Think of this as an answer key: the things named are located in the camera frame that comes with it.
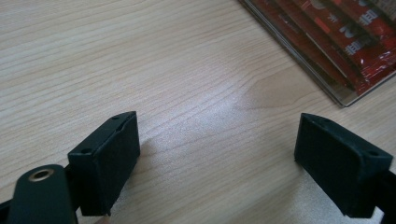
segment clamp jaw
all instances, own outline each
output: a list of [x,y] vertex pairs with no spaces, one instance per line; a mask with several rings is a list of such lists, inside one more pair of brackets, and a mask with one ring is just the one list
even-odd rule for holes
[[344,215],[371,217],[377,206],[385,214],[382,223],[396,223],[388,152],[329,119],[302,114],[294,157]]
[[69,164],[37,167],[17,182],[13,199],[0,204],[0,224],[78,223],[110,215],[140,155],[135,112],[108,119],[67,157]]

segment light wood surface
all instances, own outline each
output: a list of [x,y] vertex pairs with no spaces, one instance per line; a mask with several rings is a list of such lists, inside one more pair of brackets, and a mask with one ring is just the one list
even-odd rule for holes
[[112,223],[382,217],[343,217],[293,150],[306,112],[396,156],[395,78],[341,109],[234,0],[3,0],[0,21],[0,202],[135,110],[142,154]]

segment clear plastic wrapper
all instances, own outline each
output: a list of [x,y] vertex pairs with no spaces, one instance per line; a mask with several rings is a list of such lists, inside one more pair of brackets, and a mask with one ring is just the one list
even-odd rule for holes
[[388,17],[396,21],[396,1],[395,0],[372,0]]
[[375,2],[242,2],[342,106],[396,73],[395,22]]

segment wooden table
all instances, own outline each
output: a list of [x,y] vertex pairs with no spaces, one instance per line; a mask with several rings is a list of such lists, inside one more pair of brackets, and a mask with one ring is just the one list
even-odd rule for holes
[[4,0],[0,20],[0,202],[136,110],[142,154],[112,223],[382,217],[343,217],[293,150],[307,112],[396,156],[396,78],[341,109],[234,0]]

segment black clamp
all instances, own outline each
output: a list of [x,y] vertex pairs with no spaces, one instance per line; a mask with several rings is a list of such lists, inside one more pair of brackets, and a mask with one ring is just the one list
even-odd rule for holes
[[69,164],[37,167],[17,182],[13,199],[0,204],[0,223],[78,223],[110,215],[140,155],[135,112],[117,115],[67,154]]

